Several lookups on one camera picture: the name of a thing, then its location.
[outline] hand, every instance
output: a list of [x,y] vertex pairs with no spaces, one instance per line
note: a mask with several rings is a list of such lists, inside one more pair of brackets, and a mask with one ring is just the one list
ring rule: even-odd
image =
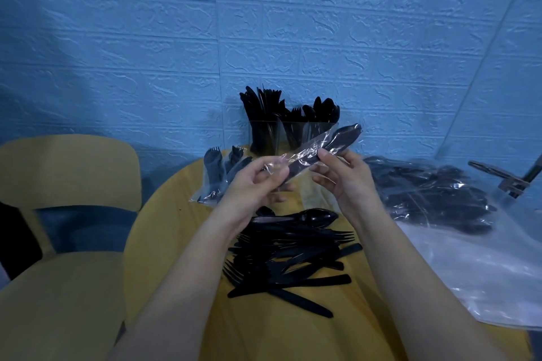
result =
[[342,155],[343,162],[330,152],[319,149],[318,158],[325,166],[315,164],[310,167],[321,176],[313,180],[335,196],[342,214],[352,225],[364,220],[366,213],[383,209],[376,192],[371,170],[359,154],[348,150]]
[[[224,223],[231,230],[231,236],[239,234],[259,207],[268,203],[282,202],[286,199],[277,193],[272,193],[288,177],[289,168],[283,166],[280,170],[269,174],[262,171],[268,163],[284,163],[281,157],[260,157],[240,170],[224,197],[211,214],[217,221]],[[292,191],[287,184],[281,191]]]

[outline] wooden tabletop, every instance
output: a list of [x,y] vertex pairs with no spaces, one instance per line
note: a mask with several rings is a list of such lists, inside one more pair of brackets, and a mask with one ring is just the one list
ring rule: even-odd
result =
[[[124,252],[128,329],[211,211],[189,202],[201,185],[202,168],[200,159],[176,173],[152,195],[134,222]],[[295,192],[287,202],[271,207],[278,215],[303,209]],[[342,216],[331,228],[352,230]],[[268,294],[229,299],[226,295],[233,287],[222,277],[207,322],[200,360],[406,360],[364,253],[355,253],[341,261],[345,264],[343,273],[352,277],[351,284],[291,289],[331,310],[335,315],[332,319]],[[341,273],[323,268],[316,275],[337,274]],[[525,331],[486,327],[498,337],[512,359],[531,359]]]

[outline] person's right hand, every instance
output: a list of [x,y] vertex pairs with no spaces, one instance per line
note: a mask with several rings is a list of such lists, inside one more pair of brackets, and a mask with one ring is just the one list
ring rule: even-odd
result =
[[376,209],[383,209],[371,170],[359,154],[348,150],[342,155],[346,160],[343,162],[330,152],[320,149],[318,158],[325,166],[315,164],[310,167],[311,171],[321,174],[314,176],[313,180],[335,196],[342,214],[351,224],[364,221],[364,216]]

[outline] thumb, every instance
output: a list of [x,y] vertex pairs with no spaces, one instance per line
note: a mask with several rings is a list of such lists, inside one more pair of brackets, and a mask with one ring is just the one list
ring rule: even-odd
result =
[[286,180],[289,172],[290,168],[288,166],[284,166],[282,169],[274,172],[266,180],[258,184],[258,187],[261,189],[261,192],[264,195],[267,195],[278,186],[280,186],[284,180]]
[[351,170],[346,166],[341,160],[337,158],[334,154],[331,154],[325,149],[318,149],[318,158],[324,162],[329,169],[337,174],[338,176],[343,176],[344,174],[351,173]]

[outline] forearm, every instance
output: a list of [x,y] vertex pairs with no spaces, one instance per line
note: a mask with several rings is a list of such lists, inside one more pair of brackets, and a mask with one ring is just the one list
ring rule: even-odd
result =
[[382,207],[353,223],[411,360],[507,360]]
[[197,360],[231,234],[213,217],[202,224],[111,361]]

